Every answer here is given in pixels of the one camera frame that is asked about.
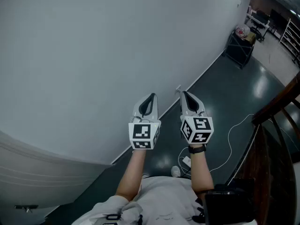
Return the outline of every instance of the person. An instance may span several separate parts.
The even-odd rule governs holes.
[[[192,144],[191,149],[202,144]],[[76,220],[73,225],[190,225],[205,223],[202,199],[214,188],[204,149],[191,153],[191,179],[142,179],[146,150],[134,150],[116,194]]]

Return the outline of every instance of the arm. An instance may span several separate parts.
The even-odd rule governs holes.
[[[133,200],[137,195],[142,180],[145,156],[146,150],[134,150],[116,195],[125,197],[128,201]]]
[[[191,144],[193,148],[202,147],[202,144]],[[214,184],[208,169],[204,152],[191,154],[191,178],[192,189],[199,198],[203,199],[204,194],[200,192],[213,189]]]

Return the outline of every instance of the dark green floor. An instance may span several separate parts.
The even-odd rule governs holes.
[[[251,58],[243,70],[226,57],[220,57],[213,66],[190,89],[204,103],[208,115],[212,117],[215,132],[207,145],[206,158],[210,169],[223,164],[230,149],[227,142],[229,129],[241,122],[248,114],[255,113],[271,101],[282,89],[283,85]],[[294,117],[300,117],[293,105],[288,106],[288,112]],[[286,129],[291,138],[297,142],[295,135],[286,124],[281,114],[277,116],[279,125]],[[170,176],[171,167],[177,165],[180,151],[188,144],[180,136],[180,109],[176,104],[162,119],[162,127],[154,150],[148,151],[144,173],[150,176]],[[221,168],[212,171],[214,183],[225,183],[233,173],[242,157],[254,127],[251,117],[230,133],[232,155]],[[288,148],[295,152],[296,148],[284,135]],[[126,169],[131,156],[129,150],[115,166],[105,170],[97,180],[72,204],[60,206],[52,214],[49,221],[55,225],[68,225],[82,214],[92,209],[99,202],[104,202],[112,196]]]

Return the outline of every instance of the baseboard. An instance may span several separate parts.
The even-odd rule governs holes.
[[[206,73],[206,71],[215,63],[215,61],[222,55],[222,53],[225,51],[225,49],[213,60],[213,62],[204,70],[203,73],[201,73],[201,75],[199,77],[196,78],[195,81],[192,82],[192,84],[186,89],[189,90],[199,79],[200,77],[203,76],[204,73]],[[164,112],[163,114],[161,114],[159,116],[158,119],[161,119],[177,102],[179,101],[179,98],[177,98],[171,106],[169,106]],[[112,162],[111,164],[114,164],[128,149],[131,148],[131,145],[129,145],[120,155],[118,155]]]

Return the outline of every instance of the white cable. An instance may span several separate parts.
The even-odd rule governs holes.
[[[210,172],[219,169],[220,167],[224,166],[224,165],[228,162],[228,160],[230,159],[231,154],[232,154],[232,152],[233,152],[233,150],[232,150],[232,148],[231,148],[231,145],[230,145],[230,142],[229,142],[229,134],[230,134],[231,130],[232,130],[234,127],[236,127],[236,126],[240,125],[241,123],[243,123],[243,122],[247,119],[247,117],[245,117],[244,120],[243,120],[242,122],[240,122],[240,123],[234,125],[233,127],[231,127],[231,129],[229,130],[228,135],[227,135],[228,145],[229,145],[229,148],[230,148],[230,154],[229,154],[229,157],[228,157],[228,159],[227,159],[222,165],[220,165],[219,167],[216,167],[216,168],[210,170]],[[180,162],[179,162],[179,158],[183,158],[183,157],[180,157],[180,155],[182,154],[182,152],[183,152],[184,149],[182,149],[181,152],[180,152],[180,154],[178,155],[177,161],[178,161],[178,165],[179,165],[179,167],[181,168],[182,172],[185,174],[185,172],[184,172],[183,170],[188,171],[188,169],[183,168],[183,167],[181,166]]]
[[[292,143],[294,144],[294,146],[295,146],[295,148],[298,150],[298,151],[300,151],[298,148],[297,148],[297,146],[296,146],[296,144],[294,143],[294,141],[292,140],[292,138],[286,133],[286,131],[284,131],[281,127],[279,127],[289,138],[290,138],[290,140],[292,141]]]

